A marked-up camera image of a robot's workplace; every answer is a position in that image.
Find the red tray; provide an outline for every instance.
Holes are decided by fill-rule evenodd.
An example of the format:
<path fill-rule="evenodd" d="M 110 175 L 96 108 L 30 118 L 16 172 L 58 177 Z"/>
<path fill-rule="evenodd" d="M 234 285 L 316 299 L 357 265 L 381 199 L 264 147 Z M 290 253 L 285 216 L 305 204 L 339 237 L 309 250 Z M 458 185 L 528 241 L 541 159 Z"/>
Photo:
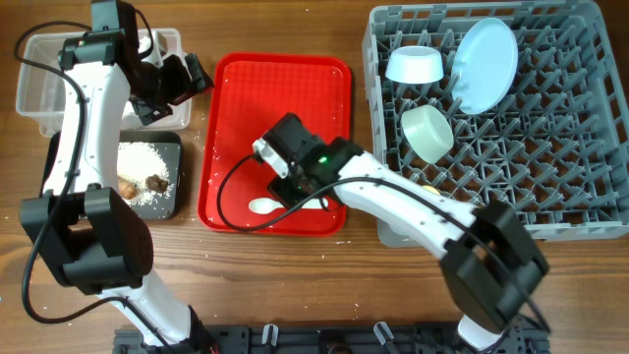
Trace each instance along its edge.
<path fill-rule="evenodd" d="M 214 80 L 198 211 L 210 229 L 233 231 L 216 211 L 216 192 L 225 174 L 287 112 L 297 114 L 327 144 L 336 137 L 349 139 L 352 73 L 330 57 L 233 53 L 216 65 Z M 223 191 L 229 221 L 254 226 L 284 212 L 281 208 L 258 215 L 249 210 L 251 200 L 271 198 L 266 186 L 274 177 L 268 165 L 246 162 Z M 302 209 L 257 233 L 330 236 L 343 226 L 345 214 L 344 207 L 332 212 Z"/>

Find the wooden table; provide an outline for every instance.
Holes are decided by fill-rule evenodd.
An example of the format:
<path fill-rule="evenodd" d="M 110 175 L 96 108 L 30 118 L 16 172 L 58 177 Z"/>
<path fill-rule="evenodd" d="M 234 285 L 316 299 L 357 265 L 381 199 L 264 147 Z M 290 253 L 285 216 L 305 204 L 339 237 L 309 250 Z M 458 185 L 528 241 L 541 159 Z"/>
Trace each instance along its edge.
<path fill-rule="evenodd" d="M 361 40 L 370 9 L 395 2 L 401 1 L 139 0 L 135 5 L 152 27 L 179 30 L 184 48 L 195 51 L 209 73 L 223 55 L 241 50 L 342 59 L 355 80 L 353 139 L 371 147 Z M 43 325 L 27 317 L 20 300 L 31 243 L 18 209 L 22 199 L 36 194 L 48 140 L 15 111 L 20 65 L 12 57 L 14 40 L 45 21 L 89 23 L 85 0 L 25 3 L 0 5 L 0 352 L 110 353 L 114 329 L 131 327 L 118 312 L 101 308 L 71 324 Z M 600 5 L 629 88 L 624 66 L 629 62 L 629 4 Z M 194 139 L 204 136 L 208 104 L 209 96 L 196 97 L 191 124 L 180 132 L 186 152 L 179 192 L 183 207 L 170 221 L 149 223 L 155 268 L 207 325 L 411 324 L 460 318 L 435 259 L 424 250 L 385 248 L 375 220 L 362 212 L 350 211 L 345 227 L 331 238 L 209 232 L 197 220 L 203 141 Z M 629 239 L 544 243 L 542 248 L 552 273 L 535 298 L 554 329 L 553 353 L 629 352 Z M 42 261 L 35 265 L 31 293 L 35 308 L 49 317 L 94 300 L 58 286 Z"/>

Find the white cup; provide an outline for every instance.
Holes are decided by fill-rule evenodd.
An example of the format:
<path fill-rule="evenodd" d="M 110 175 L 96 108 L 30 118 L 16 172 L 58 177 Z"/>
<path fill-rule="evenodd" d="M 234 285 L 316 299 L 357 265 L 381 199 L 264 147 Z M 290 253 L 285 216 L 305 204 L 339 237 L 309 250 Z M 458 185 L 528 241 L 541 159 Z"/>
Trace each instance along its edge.
<path fill-rule="evenodd" d="M 436 163 L 454 146 L 448 121 L 429 104 L 402 113 L 402 131 L 411 148 L 427 163 Z"/>
<path fill-rule="evenodd" d="M 396 83 L 428 84 L 443 79 L 443 60 L 438 50 L 420 45 L 395 49 L 384 76 Z"/>

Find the gray dish rack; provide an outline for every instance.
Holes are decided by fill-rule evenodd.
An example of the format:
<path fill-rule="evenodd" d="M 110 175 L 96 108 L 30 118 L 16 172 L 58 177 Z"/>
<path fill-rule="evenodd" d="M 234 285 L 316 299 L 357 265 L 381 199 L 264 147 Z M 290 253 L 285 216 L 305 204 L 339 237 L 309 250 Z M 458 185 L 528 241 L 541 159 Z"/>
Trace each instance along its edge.
<path fill-rule="evenodd" d="M 501 19 L 518 41 L 514 83 L 486 113 L 459 111 L 450 91 L 454 55 L 483 18 Z M 403 45 L 438 49 L 445 77 L 403 85 L 384 77 Z M 388 167 L 443 195 L 518 210 L 535 238 L 580 240 L 629 233 L 629 112 L 600 8 L 589 0 L 376 7 L 363 39 L 373 154 Z M 431 104 L 448 119 L 454 148 L 436 164 L 405 141 L 402 113 Z M 418 246 L 383 222 L 390 247 Z"/>

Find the yellow object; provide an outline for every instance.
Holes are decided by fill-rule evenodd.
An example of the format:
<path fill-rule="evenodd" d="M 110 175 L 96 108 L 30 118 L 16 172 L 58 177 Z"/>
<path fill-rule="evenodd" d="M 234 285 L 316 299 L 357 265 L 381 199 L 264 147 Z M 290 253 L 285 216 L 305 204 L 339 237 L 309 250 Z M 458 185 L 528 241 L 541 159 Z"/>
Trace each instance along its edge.
<path fill-rule="evenodd" d="M 432 193 L 435 193 L 435 194 L 436 194 L 436 195 L 438 195 L 438 196 L 440 196 L 440 195 L 441 195 L 441 192 L 439 192 L 439 190 L 437 190 L 437 189 L 436 189 L 435 187 L 433 187 L 433 186 L 422 186 L 422 187 L 424 187 L 424 189 L 425 189 L 425 190 L 427 190 L 427 191 L 429 191 L 429 192 L 432 192 Z"/>

